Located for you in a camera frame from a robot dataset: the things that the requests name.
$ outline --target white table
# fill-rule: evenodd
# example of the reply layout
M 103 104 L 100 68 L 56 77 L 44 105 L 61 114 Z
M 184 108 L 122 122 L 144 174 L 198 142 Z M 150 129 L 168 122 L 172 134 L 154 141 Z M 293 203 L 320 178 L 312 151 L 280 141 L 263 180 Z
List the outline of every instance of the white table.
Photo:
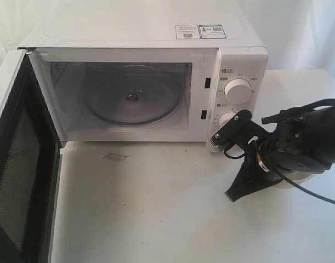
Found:
M 254 120 L 329 97 L 323 70 L 267 71 Z M 203 144 L 68 143 L 62 153 L 53 263 L 335 262 L 335 206 L 274 187 L 231 203 L 224 191 L 242 161 Z M 335 165 L 303 186 L 335 198 Z

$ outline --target microwave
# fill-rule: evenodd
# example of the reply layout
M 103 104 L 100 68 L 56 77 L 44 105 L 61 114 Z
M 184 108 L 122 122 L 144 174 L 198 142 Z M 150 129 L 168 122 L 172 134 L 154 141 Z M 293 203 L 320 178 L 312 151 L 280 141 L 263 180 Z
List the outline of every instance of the microwave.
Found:
M 268 54 L 232 0 L 61 2 L 0 68 L 0 262 L 47 262 L 67 141 L 206 142 Z

